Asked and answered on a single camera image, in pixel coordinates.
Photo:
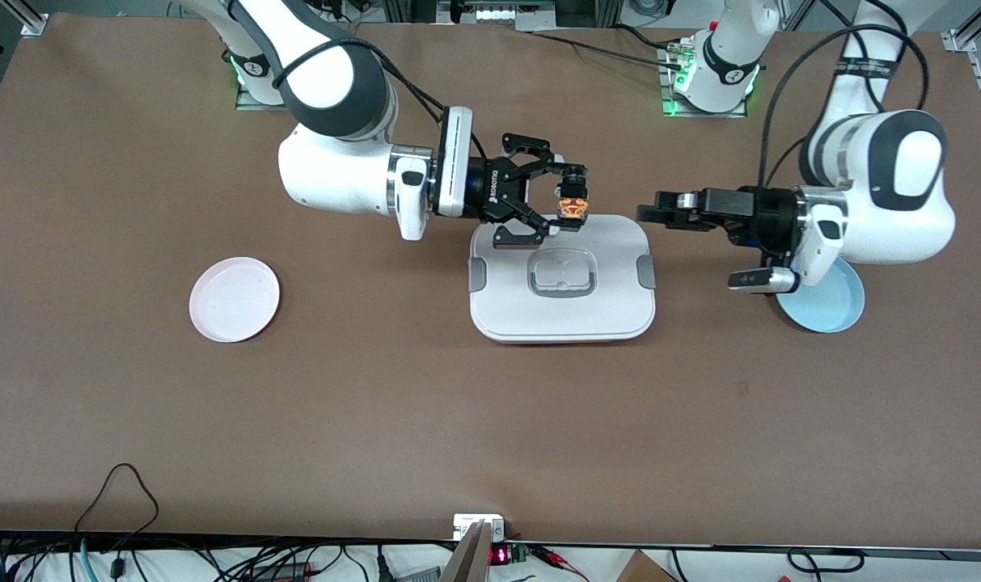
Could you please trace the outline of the brown cardboard piece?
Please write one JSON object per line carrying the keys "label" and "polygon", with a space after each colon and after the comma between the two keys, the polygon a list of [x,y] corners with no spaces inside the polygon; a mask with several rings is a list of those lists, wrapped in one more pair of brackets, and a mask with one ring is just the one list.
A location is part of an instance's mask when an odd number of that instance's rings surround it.
{"label": "brown cardboard piece", "polygon": [[631,553],[615,582],[681,582],[641,550]]}

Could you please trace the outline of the white lidded box grey latches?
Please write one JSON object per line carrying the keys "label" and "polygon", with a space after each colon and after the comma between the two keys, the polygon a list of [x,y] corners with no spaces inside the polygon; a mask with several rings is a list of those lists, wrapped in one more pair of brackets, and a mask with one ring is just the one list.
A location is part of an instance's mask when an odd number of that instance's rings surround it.
{"label": "white lidded box grey latches", "polygon": [[541,247],[495,248],[495,227],[469,243],[469,314],[504,344],[629,340],[656,314],[648,236],[623,215],[591,215]]}

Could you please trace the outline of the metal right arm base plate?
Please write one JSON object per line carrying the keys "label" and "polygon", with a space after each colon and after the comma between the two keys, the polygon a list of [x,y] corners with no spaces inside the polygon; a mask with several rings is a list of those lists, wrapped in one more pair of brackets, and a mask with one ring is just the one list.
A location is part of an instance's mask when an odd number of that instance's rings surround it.
{"label": "metal right arm base plate", "polygon": [[280,91],[273,88],[273,71],[265,55],[242,57],[228,49],[228,59],[239,84],[235,104],[238,109],[285,109]]}

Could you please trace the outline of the light blue round plate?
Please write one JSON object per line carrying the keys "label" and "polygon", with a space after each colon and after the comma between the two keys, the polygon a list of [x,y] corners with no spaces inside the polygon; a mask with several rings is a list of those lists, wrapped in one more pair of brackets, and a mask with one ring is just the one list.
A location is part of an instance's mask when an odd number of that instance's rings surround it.
{"label": "light blue round plate", "polygon": [[799,327],[819,334],[838,334],[862,317],[866,291],[856,269],[838,259],[818,284],[779,294],[777,302]]}

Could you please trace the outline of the white power strip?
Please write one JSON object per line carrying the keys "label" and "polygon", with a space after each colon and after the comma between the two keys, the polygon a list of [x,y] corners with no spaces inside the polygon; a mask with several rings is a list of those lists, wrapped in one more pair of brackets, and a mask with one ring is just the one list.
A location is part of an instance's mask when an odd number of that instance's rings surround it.
{"label": "white power strip", "polygon": [[557,29],[553,0],[436,0],[435,23],[479,23],[535,32]]}

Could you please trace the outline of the red clip leads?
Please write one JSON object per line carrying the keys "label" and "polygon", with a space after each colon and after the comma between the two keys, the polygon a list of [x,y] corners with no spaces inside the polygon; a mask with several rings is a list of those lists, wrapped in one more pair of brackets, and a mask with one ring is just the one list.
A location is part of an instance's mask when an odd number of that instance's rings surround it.
{"label": "red clip leads", "polygon": [[549,564],[550,567],[556,568],[556,570],[571,572],[571,574],[582,579],[582,582],[591,582],[590,579],[587,578],[587,575],[583,574],[579,568],[572,566],[568,560],[565,560],[563,556],[554,551],[550,551],[547,548],[539,546],[539,548],[531,550],[531,553],[535,554],[539,560]]}

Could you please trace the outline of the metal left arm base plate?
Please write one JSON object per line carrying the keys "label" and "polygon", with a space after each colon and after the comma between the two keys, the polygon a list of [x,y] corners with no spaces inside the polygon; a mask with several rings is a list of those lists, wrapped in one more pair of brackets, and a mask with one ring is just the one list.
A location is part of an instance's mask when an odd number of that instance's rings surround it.
{"label": "metal left arm base plate", "polygon": [[692,37],[682,38],[678,43],[667,43],[664,48],[657,49],[657,59],[660,60],[659,82],[661,86],[662,112],[672,117],[698,118],[744,118],[746,116],[746,101],[753,90],[753,81],[759,70],[753,70],[749,77],[737,85],[720,85],[720,93],[728,100],[737,90],[739,100],[730,109],[702,109],[687,97],[694,74],[702,70],[694,57]]}

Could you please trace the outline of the pink round plate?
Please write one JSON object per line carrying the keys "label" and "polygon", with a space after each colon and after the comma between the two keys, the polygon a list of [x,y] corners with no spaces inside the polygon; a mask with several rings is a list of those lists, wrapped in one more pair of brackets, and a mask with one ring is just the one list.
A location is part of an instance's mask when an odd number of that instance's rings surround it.
{"label": "pink round plate", "polygon": [[281,284],[267,263],[243,257],[221,260],[195,281],[189,317],[196,331],[218,343],[260,334],[280,308]]}

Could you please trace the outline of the small white box device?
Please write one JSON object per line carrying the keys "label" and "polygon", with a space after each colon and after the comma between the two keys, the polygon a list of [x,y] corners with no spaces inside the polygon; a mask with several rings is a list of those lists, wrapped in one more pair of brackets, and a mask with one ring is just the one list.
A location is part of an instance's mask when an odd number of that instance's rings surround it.
{"label": "small white box device", "polygon": [[500,513],[455,513],[453,518],[452,541],[459,542],[467,534],[469,527],[478,522],[487,522],[493,530],[493,542],[506,539],[506,522]]}

